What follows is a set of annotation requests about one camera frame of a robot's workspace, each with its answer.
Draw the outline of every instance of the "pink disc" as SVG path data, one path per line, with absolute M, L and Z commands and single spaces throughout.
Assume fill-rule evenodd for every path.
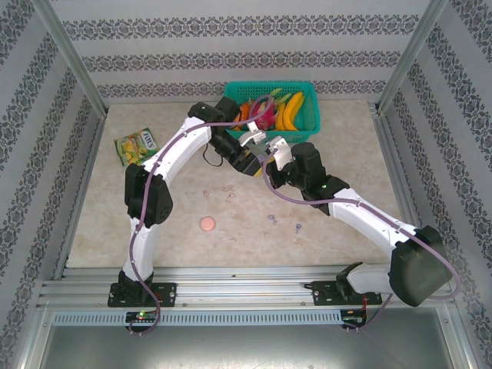
M 205 217 L 200 221 L 200 228 L 202 231 L 209 232 L 215 228 L 215 220 L 213 217 Z

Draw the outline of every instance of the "banana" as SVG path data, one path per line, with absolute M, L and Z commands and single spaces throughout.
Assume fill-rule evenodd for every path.
M 282 124 L 284 125 L 285 130 L 298 131 L 298 129 L 295 128 L 294 120 L 295 116 L 299 112 L 299 109 L 301 109 L 303 102 L 304 94 L 302 92 L 298 92 L 297 94 L 292 96 L 291 100 L 288 102 L 287 106 L 284 109 L 284 116 L 282 119 Z
M 284 110 L 285 103 L 283 102 L 278 106 L 277 119 L 275 119 L 275 128 L 279 131 L 285 131 L 284 124 L 282 123 L 284 120 Z

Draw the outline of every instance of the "table surface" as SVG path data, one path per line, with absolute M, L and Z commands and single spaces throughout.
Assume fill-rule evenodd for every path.
M 120 268 L 128 253 L 125 169 L 113 140 L 149 127 L 163 145 L 181 126 L 190 104 L 112 105 L 68 258 L 70 268 Z M 366 101 L 320 101 L 321 131 L 311 136 L 327 173 L 399 218 L 397 202 Z M 173 180 L 169 219 L 158 229 L 154 266 L 217 267 L 335 265 L 387 262 L 384 253 L 353 228 L 310 206 L 274 196 L 261 177 L 237 173 L 227 162 L 206 164 L 200 149 Z M 213 150 L 208 160 L 220 162 Z M 299 190 L 281 191 L 301 199 Z M 229 194 L 235 197 L 228 201 Z M 273 214 L 277 224 L 268 220 Z M 203 232 L 212 216 L 217 226 Z M 295 233 L 296 224 L 301 224 Z

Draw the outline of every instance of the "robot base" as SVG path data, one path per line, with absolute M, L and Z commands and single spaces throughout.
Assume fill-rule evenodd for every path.
M 173 308 L 176 302 L 176 283 L 152 283 L 151 275 L 146 281 L 159 304 L 163 308 Z M 155 301 L 138 281 L 130 280 L 120 271 L 118 283 L 113 283 L 109 290 L 108 306 L 110 308 L 154 307 Z
M 364 296 L 367 305 L 381 305 L 383 300 L 380 294 L 368 292 L 366 294 L 352 293 L 344 297 L 337 289 L 336 281 L 314 281 L 305 284 L 304 288 L 312 290 L 314 306 L 342 306 L 342 305 L 362 305 Z

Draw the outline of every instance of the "snack bag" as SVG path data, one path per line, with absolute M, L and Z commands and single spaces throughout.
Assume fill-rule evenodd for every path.
M 149 128 L 115 140 L 115 147 L 124 167 L 131 163 L 141 165 L 159 151 Z

